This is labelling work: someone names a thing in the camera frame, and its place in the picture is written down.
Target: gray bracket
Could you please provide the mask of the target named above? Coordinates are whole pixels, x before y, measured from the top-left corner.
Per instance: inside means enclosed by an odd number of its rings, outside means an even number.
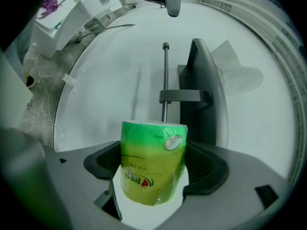
[[[161,90],[159,102],[204,102],[211,105],[211,97],[207,91],[200,90]]]

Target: brand logo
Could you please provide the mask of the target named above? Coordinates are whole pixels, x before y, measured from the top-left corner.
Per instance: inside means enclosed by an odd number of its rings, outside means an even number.
[[[128,172],[126,173],[125,172],[125,176],[127,179],[129,179],[130,181],[138,184],[138,185],[141,185],[141,188],[143,189],[146,189],[148,187],[151,187],[154,185],[154,181],[152,178],[148,179],[140,174],[136,174],[136,173],[133,173],[131,172],[130,170],[128,170]]]

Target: white cable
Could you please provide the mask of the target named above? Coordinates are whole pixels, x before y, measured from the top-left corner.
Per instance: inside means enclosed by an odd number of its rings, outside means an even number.
[[[47,95],[47,104],[48,104],[49,119],[50,119],[51,123],[53,124],[54,128],[56,128],[56,125],[53,123],[52,118],[51,118],[51,114],[50,114],[49,94],[48,94],[48,92],[47,92],[47,89],[45,88],[44,82],[43,82],[43,80],[42,80],[42,76],[40,75],[40,72],[39,72],[38,65],[37,65],[37,62],[36,62],[35,57],[31,54],[30,51],[28,51],[28,52],[29,52],[29,54],[32,56],[32,58],[33,58],[33,60],[34,60],[34,62],[35,62],[35,65],[36,65],[36,68],[37,68],[37,72],[38,72],[38,75],[39,75],[39,79],[40,79],[40,81],[42,82],[42,85],[43,85],[44,90],[45,90],[46,95]]]

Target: white clip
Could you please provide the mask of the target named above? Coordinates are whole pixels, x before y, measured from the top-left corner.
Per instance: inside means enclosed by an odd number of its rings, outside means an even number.
[[[71,77],[70,75],[68,74],[65,74],[62,78],[62,80],[64,82],[66,82],[68,85],[70,85],[71,87],[73,87],[76,83],[76,79],[74,79],[73,77]]]

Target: toilet paper roll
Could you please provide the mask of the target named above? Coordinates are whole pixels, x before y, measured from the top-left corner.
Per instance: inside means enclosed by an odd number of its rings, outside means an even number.
[[[162,122],[123,122],[121,189],[134,202],[156,206],[173,195],[184,169],[187,127]]]

